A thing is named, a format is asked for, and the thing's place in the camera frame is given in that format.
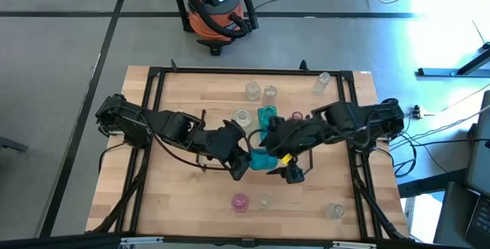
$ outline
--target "wooden table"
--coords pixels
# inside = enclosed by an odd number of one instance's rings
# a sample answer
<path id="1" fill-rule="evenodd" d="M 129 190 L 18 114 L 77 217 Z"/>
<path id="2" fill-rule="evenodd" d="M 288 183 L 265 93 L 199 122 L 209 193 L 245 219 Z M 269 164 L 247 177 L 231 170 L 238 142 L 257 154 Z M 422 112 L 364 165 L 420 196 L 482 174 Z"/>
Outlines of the wooden table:
<path id="1" fill-rule="evenodd" d="M 148 70 L 148 67 L 129 67 L 122 87 L 129 102 L 142 102 Z M 354 72 L 354 79 L 359 105 L 377 103 L 371 73 Z M 252 80 L 262 89 L 267 84 L 278 88 L 276 107 L 280 116 L 291 116 L 297 110 L 309 114 L 310 110 L 338 101 L 335 78 L 331 79 L 325 95 L 319 97 L 311 93 L 315 77 L 310 76 L 167 73 L 159 109 L 183 111 L 198 117 L 201 110 L 206 109 L 206 129 L 223 126 L 222 120 L 230 119 L 238 108 L 250 110 L 256 122 L 256 110 L 261 107 L 261 102 L 249 101 L 244 93 L 245 84 Z M 122 136 L 111 137 L 108 146 L 116 145 L 122 139 Z M 182 158 L 195 160 L 195 154 L 171 146 L 170 149 Z M 122 146 L 106 154 L 87 230 L 99 225 L 119 200 L 130 151 L 129 146 Z M 266 175 L 266 171 L 252 169 L 235 182 L 228 172 L 202 172 L 180 163 L 153 143 L 137 232 L 200 237 L 359 240 L 345 143 L 317 146 L 313 149 L 313 158 L 315 168 L 300 184 L 288 185 L 278 175 Z M 408 236 L 389 156 L 375 151 L 369 161 L 378 204 L 397 230 Z M 250 199 L 249 208 L 243 213 L 230 207 L 236 193 L 244 193 Z M 262 193 L 272 195 L 273 201 L 268 208 L 260 207 L 259 195 Z M 325 207 L 331 203 L 344 207 L 345 215 L 341 219 L 325 217 Z M 127 218 L 131 210 L 132 202 L 126 210 Z M 368 233 L 374 236 L 366 203 L 364 213 Z M 128 220 L 123 230 L 129 227 Z"/>

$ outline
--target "orange vacuum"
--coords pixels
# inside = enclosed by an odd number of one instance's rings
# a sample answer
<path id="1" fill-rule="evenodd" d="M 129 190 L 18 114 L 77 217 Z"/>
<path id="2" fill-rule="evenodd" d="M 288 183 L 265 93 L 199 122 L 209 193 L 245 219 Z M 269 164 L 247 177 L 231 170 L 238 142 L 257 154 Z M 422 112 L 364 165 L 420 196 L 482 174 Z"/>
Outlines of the orange vacuum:
<path id="1" fill-rule="evenodd" d="M 231 44 L 259 27 L 252 0 L 243 0 L 248 19 L 243 16 L 240 0 L 188 0 L 189 15 L 184 0 L 177 0 L 178 11 L 185 31 L 193 31 L 208 46 L 211 55 L 218 56 L 223 46 Z"/>

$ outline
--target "vacuum hose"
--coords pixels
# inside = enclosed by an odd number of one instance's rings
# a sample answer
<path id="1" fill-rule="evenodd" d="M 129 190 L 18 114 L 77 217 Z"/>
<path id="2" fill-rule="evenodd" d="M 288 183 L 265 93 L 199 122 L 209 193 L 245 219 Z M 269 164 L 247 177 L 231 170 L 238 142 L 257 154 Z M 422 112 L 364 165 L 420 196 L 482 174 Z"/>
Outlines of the vacuum hose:
<path id="1" fill-rule="evenodd" d="M 204 5 L 202 5 L 202 3 L 199 0 L 188 0 L 188 1 L 192 5 L 192 7 L 196 9 L 198 14 L 201 16 L 203 22 L 216 33 L 223 35 L 227 38 L 242 38 L 249 32 L 247 23 L 236 14 L 232 13 L 232 15 L 230 15 L 230 19 L 240 27 L 240 30 L 238 31 L 228 30 L 220 26 L 218 23 L 216 23 L 213 20 L 213 18 L 211 18 L 211 16 L 207 13 L 206 9 L 204 8 Z M 247 7 L 252 29 L 258 28 L 259 26 L 257 24 L 255 11 L 253 10 L 252 0 L 243 0 L 243 1 L 245 2 L 245 6 Z"/>

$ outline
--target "gray floor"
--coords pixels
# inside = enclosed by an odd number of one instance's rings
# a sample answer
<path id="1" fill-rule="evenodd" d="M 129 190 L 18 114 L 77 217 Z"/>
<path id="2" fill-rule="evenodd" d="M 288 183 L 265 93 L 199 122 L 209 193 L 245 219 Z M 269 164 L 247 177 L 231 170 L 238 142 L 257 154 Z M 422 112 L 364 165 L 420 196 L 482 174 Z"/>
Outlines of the gray floor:
<path id="1" fill-rule="evenodd" d="M 266 0 L 254 0 L 259 4 Z M 281 0 L 262 11 L 412 12 L 423 19 L 260 18 L 260 29 L 211 57 L 181 31 L 178 18 L 121 18 L 85 126 L 53 234 L 79 234 L 85 227 L 96 186 L 97 161 L 106 139 L 93 114 L 103 99 L 120 92 L 128 65 L 297 68 L 306 59 L 315 69 L 369 70 L 378 98 L 396 97 L 437 112 L 484 85 L 485 79 L 430 79 L 418 67 L 464 64 L 490 39 L 485 14 L 472 3 L 488 0 Z M 112 11 L 116 0 L 0 0 L 0 11 Z M 174 0 L 125 0 L 123 11 L 176 11 Z M 30 146 L 28 153 L 0 151 L 0 239 L 37 235 L 38 223 L 58 173 L 83 95 L 98 58 L 108 18 L 0 18 L 0 136 Z M 412 121 L 409 133 L 451 123 L 479 108 L 475 95 L 459 109 Z M 429 140 L 464 135 L 465 123 Z M 430 147 L 446 170 L 468 160 L 466 144 Z M 400 182 L 442 172 L 423 149 L 415 170 Z M 393 151 L 411 158 L 410 147 Z"/>

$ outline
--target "yellow tag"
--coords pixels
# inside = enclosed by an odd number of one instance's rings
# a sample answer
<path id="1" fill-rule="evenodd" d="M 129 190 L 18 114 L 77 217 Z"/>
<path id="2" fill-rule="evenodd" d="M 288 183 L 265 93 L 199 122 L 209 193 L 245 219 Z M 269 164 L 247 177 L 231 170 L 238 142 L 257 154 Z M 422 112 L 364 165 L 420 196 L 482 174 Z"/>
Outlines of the yellow tag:
<path id="1" fill-rule="evenodd" d="M 283 161 L 283 163 L 285 165 L 287 165 L 289 160 L 291 160 L 291 159 L 292 159 L 292 155 L 288 153 L 288 154 L 284 155 L 284 157 L 281 159 L 281 161 Z"/>

